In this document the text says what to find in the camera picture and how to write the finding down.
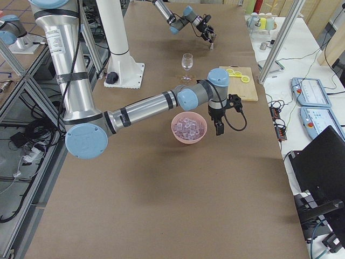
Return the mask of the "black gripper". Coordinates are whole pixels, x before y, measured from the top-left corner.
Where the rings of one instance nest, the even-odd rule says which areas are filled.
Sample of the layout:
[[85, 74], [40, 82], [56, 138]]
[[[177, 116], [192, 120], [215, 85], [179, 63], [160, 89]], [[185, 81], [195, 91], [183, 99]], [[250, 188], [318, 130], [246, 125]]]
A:
[[208, 114], [211, 117], [211, 120], [215, 124], [216, 135], [222, 135], [224, 133], [224, 124], [222, 122], [222, 117], [224, 116], [224, 110], [222, 108], [212, 108], [208, 107]]
[[198, 30], [201, 33], [201, 37], [205, 38], [205, 41], [211, 43], [212, 40], [216, 39], [216, 34], [211, 25], [208, 25], [205, 22], [200, 22], [198, 25]]

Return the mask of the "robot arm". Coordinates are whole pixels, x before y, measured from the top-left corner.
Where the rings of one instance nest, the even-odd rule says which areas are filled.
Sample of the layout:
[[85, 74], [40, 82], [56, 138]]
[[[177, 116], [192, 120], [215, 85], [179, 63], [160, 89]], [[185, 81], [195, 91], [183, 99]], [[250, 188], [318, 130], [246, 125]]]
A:
[[[101, 112], [92, 96], [82, 49], [79, 48], [81, 31], [80, 1], [29, 1], [36, 23], [45, 31], [56, 80], [60, 86], [66, 113], [65, 145], [79, 159], [93, 159], [101, 155], [108, 137], [133, 123], [180, 106], [185, 111], [208, 103], [208, 111], [216, 127], [216, 135], [224, 133], [222, 117], [231, 108], [233, 97], [228, 94], [229, 76], [221, 68], [212, 69], [207, 79], [196, 85], [178, 86], [170, 91], [140, 100], [114, 112]], [[201, 37], [213, 43], [214, 30], [207, 24], [209, 15], [201, 17], [187, 6], [181, 18], [163, 1], [153, 5], [177, 34], [187, 24], [194, 25]], [[130, 55], [123, 15], [119, 1], [97, 1], [111, 57], [105, 86], [140, 88], [144, 63], [137, 63]]]
[[164, 1], [151, 1], [153, 6], [159, 11], [162, 17], [169, 25], [172, 34], [178, 34], [186, 25], [190, 24], [197, 37], [209, 42], [213, 46], [216, 33], [214, 28], [208, 24], [211, 15], [204, 14], [203, 16], [197, 14], [191, 6], [187, 6], [183, 10], [181, 16], [172, 12]]

